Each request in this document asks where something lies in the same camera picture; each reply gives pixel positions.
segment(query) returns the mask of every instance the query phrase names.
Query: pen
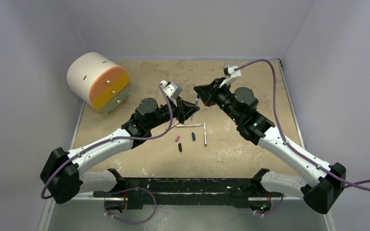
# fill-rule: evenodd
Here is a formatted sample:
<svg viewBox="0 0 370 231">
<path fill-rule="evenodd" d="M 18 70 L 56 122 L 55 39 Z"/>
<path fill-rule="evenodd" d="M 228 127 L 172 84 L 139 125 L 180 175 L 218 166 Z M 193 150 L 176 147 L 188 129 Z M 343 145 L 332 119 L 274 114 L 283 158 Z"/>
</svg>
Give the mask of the pen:
<svg viewBox="0 0 370 231">
<path fill-rule="evenodd" d="M 205 147 L 208 146 L 208 138 L 206 137 L 206 123 L 203 122 L 203 137 L 205 142 Z"/>
<path fill-rule="evenodd" d="M 172 124 L 170 129 L 172 129 L 173 127 L 175 127 L 177 124 L 179 124 L 179 121 L 177 121 L 176 123 Z"/>
<path fill-rule="evenodd" d="M 175 127 L 177 128 L 194 128 L 194 127 L 201 127 L 201 124 L 178 124 Z"/>
<path fill-rule="evenodd" d="M 195 105 L 196 105 L 196 106 L 198 105 L 198 101 L 199 101 L 199 95 L 197 95 L 197 99 L 195 100 Z M 193 114 L 191 115 L 191 121 L 192 121 L 192 120 L 194 120 L 194 114 L 195 114 L 195 113 L 193 113 Z"/>
</svg>

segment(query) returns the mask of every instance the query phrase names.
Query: purple cable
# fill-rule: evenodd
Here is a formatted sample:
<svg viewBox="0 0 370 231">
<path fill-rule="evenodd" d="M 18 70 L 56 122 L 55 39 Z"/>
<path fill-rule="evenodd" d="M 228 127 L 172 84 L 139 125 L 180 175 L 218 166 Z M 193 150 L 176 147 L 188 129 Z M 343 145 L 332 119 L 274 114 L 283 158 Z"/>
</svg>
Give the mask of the purple cable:
<svg viewBox="0 0 370 231">
<path fill-rule="evenodd" d="M 274 209 L 270 210 L 268 213 L 264 213 L 263 215 L 264 216 L 269 216 L 269 215 L 275 213 L 278 210 L 278 208 L 280 207 L 281 203 L 283 202 L 283 198 L 284 198 L 284 193 L 281 195 L 280 201 L 278 202 L 276 207 Z"/>
<path fill-rule="evenodd" d="M 115 220 L 119 220 L 119 221 L 122 221 L 124 223 L 131 224 L 131 225 L 139 225 L 139 224 L 142 224 L 142 223 L 145 223 L 145 222 L 149 221 L 153 217 L 153 215 L 155 214 L 155 211 L 157 209 L 157 200 L 155 199 L 152 192 L 150 192 L 150 191 L 148 191 L 147 189 L 144 189 L 144 188 L 130 188 L 130 189 L 125 189 L 125 190 L 122 190 L 122 191 L 119 191 L 119 192 L 106 192 L 106 194 L 109 194 L 109 195 L 120 194 L 120 193 L 125 193 L 125 192 L 129 192 L 129 191 L 133 191 L 133 190 L 142 190 L 142 191 L 148 193 L 152 197 L 152 200 L 154 201 L 154 210 L 152 211 L 151 215 L 149 215 L 149 217 L 147 217 L 146 219 L 141 220 L 141 221 L 130 221 L 130 220 L 124 220 L 124 219 L 118 218 L 118 217 L 110 214 L 110 212 L 106 208 L 106 202 L 104 201 L 104 211 L 106 212 L 105 214 L 109 215 L 111 218 L 113 218 Z"/>
<path fill-rule="evenodd" d="M 277 117 L 277 113 L 276 113 L 276 73 L 275 73 L 275 70 L 274 70 L 274 67 L 272 65 L 272 63 L 266 59 L 258 59 L 258 60 L 254 60 L 254 61 L 251 61 L 251 62 L 248 62 L 238 68 L 235 69 L 235 71 L 238 71 L 244 67 L 247 67 L 251 64 L 254 64 L 254 63 L 257 63 L 257 62 L 266 62 L 267 64 L 269 64 L 270 68 L 272 69 L 272 74 L 273 74 L 273 113 L 274 113 L 274 117 L 275 117 L 275 120 L 276 120 L 276 123 L 277 123 L 277 128 L 280 132 L 280 135 L 284 141 L 285 144 L 287 144 L 287 146 L 294 152 L 296 153 L 297 155 L 299 155 L 301 158 L 303 158 L 304 160 L 310 162 L 312 165 L 314 166 L 318 166 L 318 164 L 313 161 L 312 159 L 308 158 L 307 156 L 301 154 L 299 151 L 297 151 L 291 144 L 289 144 L 286 140 L 286 136 L 284 135 L 283 133 L 283 130 L 281 129 L 281 125 L 280 125 L 280 122 L 278 120 L 278 117 Z M 344 188 L 349 188 L 349 187 L 356 187 L 358 189 L 362 189 L 362 190 L 366 190 L 366 191 L 370 191 L 370 188 L 369 187 L 365 187 L 365 186 L 361 186 L 360 184 L 364 184 L 364 183 L 370 183 L 370 180 L 363 180 L 363 181 L 358 181 L 358 182 L 355 182 L 355 183 L 352 183 L 352 182 L 349 182 L 347 180 L 344 180 L 340 177 L 338 177 L 337 175 L 333 174 L 332 172 L 328 171 L 327 169 L 325 169 L 323 166 L 320 167 L 321 170 L 323 170 L 324 172 L 326 172 L 328 175 L 332 176 L 333 178 L 335 178 L 336 180 L 339 180 L 345 184 L 347 184 Z"/>
<path fill-rule="evenodd" d="M 113 137 L 112 140 L 118 140 L 118 139 L 131 139 L 131 140 L 138 140 L 138 141 L 147 141 L 147 140 L 154 140 L 156 138 L 160 138 L 162 137 L 163 135 L 167 134 L 167 132 L 171 129 L 171 125 L 172 125 L 172 121 L 173 121 L 173 112 L 172 112 L 172 107 L 171 107 L 171 104 L 170 104 L 170 100 L 168 99 L 168 96 L 167 94 L 165 94 L 164 90 L 162 89 L 162 86 L 161 84 L 158 85 L 158 88 L 159 90 L 161 91 L 162 95 L 164 96 L 164 99 L 165 99 L 165 102 L 167 103 L 167 106 L 168 106 L 168 110 L 170 112 L 170 124 L 168 125 L 168 128 L 161 134 L 157 135 L 157 136 L 154 136 L 154 137 L 132 137 L 132 136 L 116 136 L 116 137 Z M 108 143 L 108 142 L 111 142 L 110 139 L 106 139 L 106 140 L 102 140 L 102 141 L 99 141 L 97 143 L 94 143 L 92 144 L 91 146 L 85 148 L 84 150 L 82 150 L 80 152 L 80 154 L 84 154 L 86 153 L 87 151 L 89 151 L 90 149 L 93 149 L 99 145 L 102 145 L 104 143 Z M 68 165 L 71 161 L 73 161 L 74 159 L 76 159 L 77 157 L 79 156 L 79 154 L 76 154 L 74 156 L 72 156 L 71 158 L 69 158 L 68 160 L 66 160 L 50 177 L 49 179 L 47 180 L 47 182 L 45 183 L 44 187 L 43 187 L 43 190 L 42 190 L 42 193 L 40 194 L 40 197 L 42 199 L 49 199 L 49 198 L 52 198 L 52 196 L 45 196 L 45 192 L 49 186 L 49 184 L 52 182 L 53 178 L 66 166 Z"/>
</svg>

